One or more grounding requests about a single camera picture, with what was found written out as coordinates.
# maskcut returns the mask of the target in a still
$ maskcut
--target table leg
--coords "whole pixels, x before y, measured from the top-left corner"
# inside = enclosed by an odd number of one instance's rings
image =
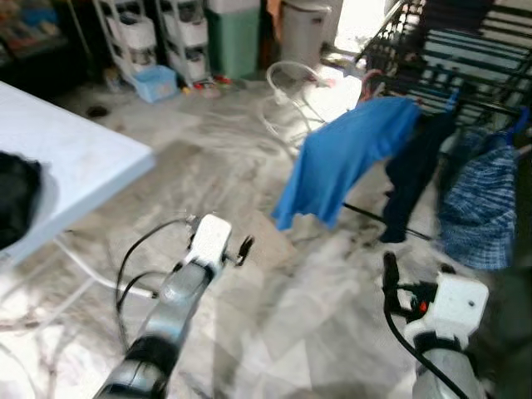
[[[75,264],[77,264],[81,270],[83,270],[85,273],[87,273],[91,278],[93,278],[95,281],[97,281],[99,284],[115,289],[115,282],[110,281],[108,278],[103,277],[101,274],[96,272],[91,266],[89,266],[85,260],[79,255],[78,252],[76,252],[75,249],[73,249],[70,245],[65,243],[61,238],[54,239],[54,243],[61,249],[62,252],[64,252],[70,259],[74,261]],[[120,286],[120,290],[124,291],[126,289],[126,284],[122,284]],[[131,288],[130,293],[133,293],[135,295],[139,295],[141,297],[146,298],[153,298],[153,292],[147,289],[143,288]]]
[[[77,299],[79,299],[87,289],[96,280],[93,278],[88,278],[74,293],[72,293],[67,299],[63,301],[55,310],[50,314],[44,321],[39,323],[39,327],[35,330],[35,334],[40,333],[44,328],[48,327],[56,318],[58,318],[61,313],[65,312]]]
[[[59,255],[61,254],[62,253],[60,251],[54,252],[52,255],[48,257],[48,259],[46,259],[44,262],[42,262],[37,267],[35,267],[27,276],[24,276],[24,278],[21,281],[19,281],[14,286],[12,286],[8,291],[6,291],[5,294],[2,295],[2,297],[0,297],[0,305],[4,303],[9,297],[11,297],[16,291],[22,288],[23,285],[29,283],[32,279],[34,279],[45,268],[47,268],[52,263],[57,261],[59,259]]]

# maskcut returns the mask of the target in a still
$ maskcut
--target plaid bag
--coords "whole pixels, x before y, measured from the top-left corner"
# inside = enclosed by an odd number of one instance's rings
[[[471,268],[508,267],[516,223],[514,147],[505,133],[468,132],[448,164],[445,179],[456,182],[443,193],[438,213],[445,252]]]

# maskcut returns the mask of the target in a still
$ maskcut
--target blue basket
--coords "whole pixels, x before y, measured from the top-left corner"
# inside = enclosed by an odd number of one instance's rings
[[[133,84],[139,97],[150,104],[175,96],[178,92],[175,72],[162,65],[136,73]]]

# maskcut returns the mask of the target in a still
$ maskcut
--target white shelf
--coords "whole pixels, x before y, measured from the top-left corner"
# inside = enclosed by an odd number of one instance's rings
[[[133,75],[156,65],[154,55],[146,55],[149,62],[138,64],[134,52],[149,51],[155,49],[155,28],[153,21],[145,15],[143,0],[93,0],[101,28],[106,37],[107,46],[111,53],[111,59],[116,64],[125,81],[133,85]],[[107,4],[111,14],[106,15],[101,5]],[[117,6],[135,3],[139,6],[138,13],[132,13],[131,17],[138,19],[137,24],[126,25],[121,22],[121,13]]]
[[[192,87],[197,81],[210,79],[209,53],[208,53],[208,30],[207,20],[194,25],[182,22],[179,18],[178,4],[195,2],[201,6],[202,1],[198,0],[168,0],[172,6],[171,10],[162,12],[161,3],[164,0],[155,0],[158,20],[164,26],[163,37],[165,52],[168,56],[168,63],[185,80],[187,86]],[[201,48],[202,55],[200,62],[192,62],[186,59],[187,49]]]

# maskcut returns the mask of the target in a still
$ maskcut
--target marble floor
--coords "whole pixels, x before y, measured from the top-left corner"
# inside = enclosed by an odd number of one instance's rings
[[[360,90],[357,79],[329,73],[337,85],[309,93],[325,119],[352,106]],[[292,159],[256,115],[268,94],[262,82],[248,82],[219,99],[194,94],[154,106],[130,91],[111,95],[94,86],[57,99],[83,116],[89,105],[109,106],[110,115],[95,122],[151,145],[158,156],[153,171],[72,226],[67,237],[113,278],[127,248],[177,214],[215,212],[226,218],[234,224],[234,249],[246,234],[256,236],[244,267],[227,268],[204,295],[169,397],[411,397],[414,361],[382,314],[382,255],[397,253],[406,280],[433,278],[449,259],[416,238],[381,244],[381,225],[346,210],[334,230],[298,217],[293,229],[278,232],[269,213]],[[304,128],[293,111],[268,112],[287,126],[287,135]],[[387,187],[382,165],[375,165],[349,200],[379,212]],[[434,199],[429,187],[411,222],[427,234],[434,232],[435,224],[427,223],[434,220]],[[127,276],[169,270],[186,240],[179,228],[156,235],[133,256]],[[46,247],[2,277],[0,293],[53,252]],[[69,261],[59,258],[0,309],[2,347],[20,359],[38,397],[91,397],[120,359],[112,296],[104,288],[92,288],[42,334],[32,332],[78,279]],[[151,305],[135,297],[126,304],[131,336]],[[0,357],[0,397],[31,397],[23,393],[30,387],[22,369],[5,351]]]

